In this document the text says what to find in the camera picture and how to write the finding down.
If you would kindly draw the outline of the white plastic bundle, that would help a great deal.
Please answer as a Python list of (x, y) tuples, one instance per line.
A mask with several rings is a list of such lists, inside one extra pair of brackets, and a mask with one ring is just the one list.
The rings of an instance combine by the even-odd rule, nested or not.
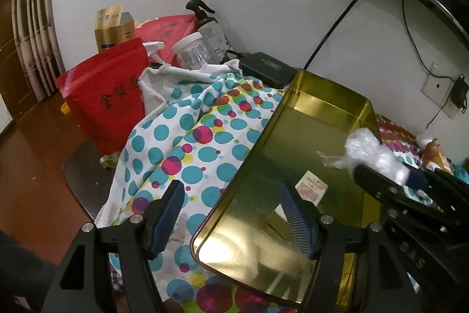
[(410, 174), (410, 170), (368, 128), (356, 129), (347, 136), (343, 156), (316, 153), (325, 167), (346, 169), (352, 175), (357, 166), (366, 165), (399, 186), (405, 185)]

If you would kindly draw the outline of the gold metal tin box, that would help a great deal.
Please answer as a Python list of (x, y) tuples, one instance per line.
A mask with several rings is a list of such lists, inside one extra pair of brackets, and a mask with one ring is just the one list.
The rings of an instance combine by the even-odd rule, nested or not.
[(378, 134), (371, 102), (310, 72), (298, 72), (226, 191), (193, 235), (190, 250), (209, 271), (196, 302), (205, 312), (288, 312), (302, 301), (314, 263), (297, 248), (288, 224), (273, 216), (283, 183), (310, 172), (327, 185), (319, 211), (347, 226), (380, 217), (377, 201), (344, 169), (348, 135)]

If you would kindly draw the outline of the brown haired figurine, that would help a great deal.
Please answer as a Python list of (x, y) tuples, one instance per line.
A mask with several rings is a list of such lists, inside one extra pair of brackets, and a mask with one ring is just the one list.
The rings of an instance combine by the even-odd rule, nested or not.
[(429, 170), (442, 170), (451, 175), (454, 174), (451, 161), (443, 153), (437, 139), (425, 141), (421, 146), (421, 160), (423, 166)]

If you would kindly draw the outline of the paper slip label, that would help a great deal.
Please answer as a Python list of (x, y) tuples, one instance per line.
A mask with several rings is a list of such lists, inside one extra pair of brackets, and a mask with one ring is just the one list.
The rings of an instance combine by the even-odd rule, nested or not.
[(313, 203), (316, 207), (327, 192), (328, 186), (318, 176), (307, 171), (295, 186), (302, 199)]

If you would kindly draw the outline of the black power adapter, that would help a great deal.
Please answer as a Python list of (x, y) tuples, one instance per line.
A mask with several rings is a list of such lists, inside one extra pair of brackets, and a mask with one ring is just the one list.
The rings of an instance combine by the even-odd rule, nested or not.
[(463, 113), (468, 108), (468, 91), (469, 85), (465, 80), (465, 75), (460, 74), (451, 89), (450, 99), (453, 105)]

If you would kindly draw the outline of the polka dot tablecloth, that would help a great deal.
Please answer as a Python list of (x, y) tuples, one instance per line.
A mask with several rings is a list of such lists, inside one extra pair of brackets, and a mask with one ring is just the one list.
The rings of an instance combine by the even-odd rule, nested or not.
[(165, 251), (149, 263), (157, 289), (186, 312), (290, 312), (291, 305), (250, 292), (199, 265), (192, 254), (196, 231), (224, 194), (286, 92), (293, 101), (311, 93), (305, 109), (295, 109), (308, 127), (283, 129), (267, 146), (263, 175), (306, 172), (328, 189), (322, 207), (341, 212), (358, 225), (371, 201), (344, 170), (329, 168), (322, 153), (340, 153), (346, 135), (368, 127), (401, 162), (417, 167), (423, 148), (407, 130), (382, 115), (346, 87), (301, 72), (285, 90), (237, 69), (237, 62), (201, 71), (166, 66), (142, 73), (137, 84), (146, 115), (131, 131), (117, 162), (109, 198), (98, 213), (98, 226), (114, 226), (141, 213), (162, 197), (173, 180), (184, 187), (181, 213)]

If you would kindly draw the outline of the black set-top box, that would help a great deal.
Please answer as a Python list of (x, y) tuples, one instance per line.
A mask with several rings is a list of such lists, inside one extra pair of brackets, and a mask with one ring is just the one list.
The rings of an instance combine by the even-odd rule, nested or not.
[(239, 60), (239, 68), (245, 76), (262, 81), (267, 87), (283, 88), (290, 83), (298, 70), (266, 53), (252, 53)]

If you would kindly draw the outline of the red gift bag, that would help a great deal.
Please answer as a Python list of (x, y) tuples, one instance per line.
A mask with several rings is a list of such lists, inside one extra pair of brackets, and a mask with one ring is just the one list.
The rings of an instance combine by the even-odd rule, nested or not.
[(148, 64), (137, 37), (56, 78), (62, 97), (101, 155), (122, 151), (132, 129), (145, 117), (138, 79)]

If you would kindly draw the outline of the white spray bottle head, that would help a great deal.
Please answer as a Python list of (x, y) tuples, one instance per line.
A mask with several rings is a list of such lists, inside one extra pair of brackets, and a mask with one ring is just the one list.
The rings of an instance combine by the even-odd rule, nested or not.
[(164, 48), (164, 42), (150, 41), (150, 42), (143, 42), (142, 45), (146, 50), (150, 64), (155, 64), (155, 65), (165, 64), (162, 58), (158, 55), (158, 52)]

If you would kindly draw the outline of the clear plastic jar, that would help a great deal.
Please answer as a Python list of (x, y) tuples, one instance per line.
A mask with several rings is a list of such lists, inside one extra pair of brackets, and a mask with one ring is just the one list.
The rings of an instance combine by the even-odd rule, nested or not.
[(199, 70), (206, 64), (210, 64), (212, 60), (203, 36), (198, 32), (176, 42), (172, 46), (172, 51), (176, 54), (176, 60), (183, 69)]

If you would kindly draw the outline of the wooden door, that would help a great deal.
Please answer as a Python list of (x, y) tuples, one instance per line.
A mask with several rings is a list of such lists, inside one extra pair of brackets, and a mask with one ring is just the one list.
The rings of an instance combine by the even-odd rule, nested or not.
[(64, 73), (52, 0), (1, 0), (1, 99), (12, 121), (54, 95)]

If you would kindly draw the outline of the black spray bottle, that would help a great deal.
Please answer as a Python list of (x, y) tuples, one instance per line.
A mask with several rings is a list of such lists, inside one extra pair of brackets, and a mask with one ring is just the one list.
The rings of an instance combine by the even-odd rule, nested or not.
[(186, 4), (186, 9), (196, 16), (196, 31), (202, 35), (208, 45), (213, 60), (217, 64), (222, 63), (232, 47), (222, 26), (214, 17), (214, 9), (211, 9), (203, 0), (190, 0)]

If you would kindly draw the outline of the gold cardboard box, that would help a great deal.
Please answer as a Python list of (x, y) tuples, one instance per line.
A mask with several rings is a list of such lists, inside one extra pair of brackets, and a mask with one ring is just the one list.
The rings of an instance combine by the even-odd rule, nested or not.
[(96, 12), (95, 41), (99, 53), (134, 37), (134, 18), (124, 11), (123, 5), (106, 7)]

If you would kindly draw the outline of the white wall socket plate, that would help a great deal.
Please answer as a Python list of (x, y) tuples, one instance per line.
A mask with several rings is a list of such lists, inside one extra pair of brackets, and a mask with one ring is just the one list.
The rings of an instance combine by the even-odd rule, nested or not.
[(432, 74), (427, 74), (421, 93), (439, 108), (443, 107), (442, 112), (454, 119), (460, 111), (449, 97), (454, 83), (449, 79), (442, 78), (443, 74), (435, 63), (431, 64), (429, 70)]

